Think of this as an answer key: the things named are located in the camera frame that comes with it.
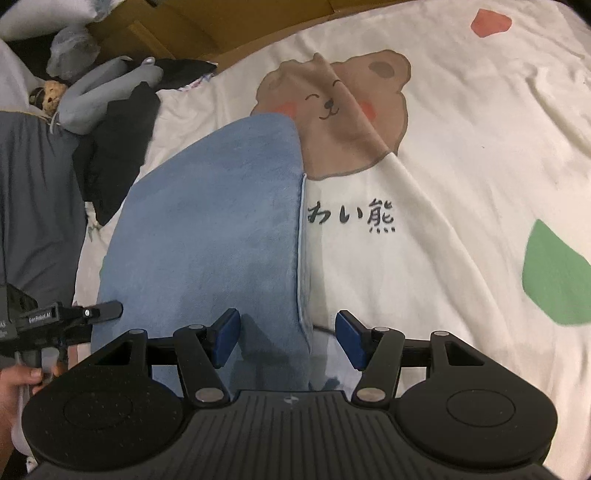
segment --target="bear face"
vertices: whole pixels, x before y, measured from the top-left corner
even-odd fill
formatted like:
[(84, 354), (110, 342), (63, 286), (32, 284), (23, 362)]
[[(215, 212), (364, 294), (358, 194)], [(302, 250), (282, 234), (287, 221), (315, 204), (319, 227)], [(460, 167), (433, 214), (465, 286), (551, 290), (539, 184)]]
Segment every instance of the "bear face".
[(43, 98), (43, 111), (53, 116), (56, 113), (57, 106), (60, 103), (61, 97), (68, 87), (63, 83), (56, 82), (55, 80), (47, 80), (45, 82), (45, 97)]
[(392, 50), (333, 64), (316, 53), (267, 74), (251, 115), (294, 120), (309, 179), (349, 175), (397, 153), (408, 123), (402, 87), (409, 79), (408, 60)]

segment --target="white pillow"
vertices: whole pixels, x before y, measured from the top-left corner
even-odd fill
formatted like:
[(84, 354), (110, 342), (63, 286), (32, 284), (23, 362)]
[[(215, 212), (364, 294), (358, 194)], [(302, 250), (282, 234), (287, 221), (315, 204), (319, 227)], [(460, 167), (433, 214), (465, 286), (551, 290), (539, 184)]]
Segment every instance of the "white pillow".
[(40, 37), (68, 25), (99, 22), (110, 11), (111, 0), (19, 0), (0, 18), (0, 38)]
[(29, 112), (41, 115), (38, 108), (29, 105), (29, 93), (43, 86), (20, 58), (0, 40), (0, 110)]

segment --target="blue pillow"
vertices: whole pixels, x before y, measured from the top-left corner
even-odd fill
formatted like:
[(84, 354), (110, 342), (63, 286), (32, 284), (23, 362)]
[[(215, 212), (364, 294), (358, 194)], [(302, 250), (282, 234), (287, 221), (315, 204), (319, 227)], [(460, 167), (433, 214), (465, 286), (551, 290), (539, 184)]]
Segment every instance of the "blue pillow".
[[(298, 310), (303, 181), (295, 125), (276, 113), (234, 122), (187, 147), (129, 191), (101, 270), (99, 301), (120, 320), (93, 329), (92, 348), (132, 328), (171, 336), (242, 315), (218, 373), (240, 389), (307, 390), (311, 328)], [(179, 393), (176, 369), (154, 378)]]

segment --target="bear print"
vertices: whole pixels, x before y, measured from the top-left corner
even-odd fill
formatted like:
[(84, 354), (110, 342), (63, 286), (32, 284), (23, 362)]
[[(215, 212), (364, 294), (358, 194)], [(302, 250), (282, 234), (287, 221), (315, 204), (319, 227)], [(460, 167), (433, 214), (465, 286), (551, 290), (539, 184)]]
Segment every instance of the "bear print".
[(316, 53), (268, 73), (251, 115), (294, 120), (310, 180), (350, 175), (398, 152), (408, 124), (402, 87), (410, 76), (406, 57), (392, 50), (332, 64)]

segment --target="gray fabric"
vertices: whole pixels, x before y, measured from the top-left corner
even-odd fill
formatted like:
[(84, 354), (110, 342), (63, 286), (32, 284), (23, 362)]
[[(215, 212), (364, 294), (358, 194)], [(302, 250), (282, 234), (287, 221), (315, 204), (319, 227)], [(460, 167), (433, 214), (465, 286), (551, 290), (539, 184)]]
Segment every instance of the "gray fabric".
[(0, 281), (39, 305), (74, 296), (86, 229), (72, 167), (77, 143), (36, 116), (0, 112)]
[(160, 67), (142, 65), (127, 72), (126, 57), (118, 57), (84, 75), (62, 97), (57, 121), (66, 130), (86, 135), (104, 118), (107, 104), (126, 100), (142, 82), (154, 87), (164, 74)]

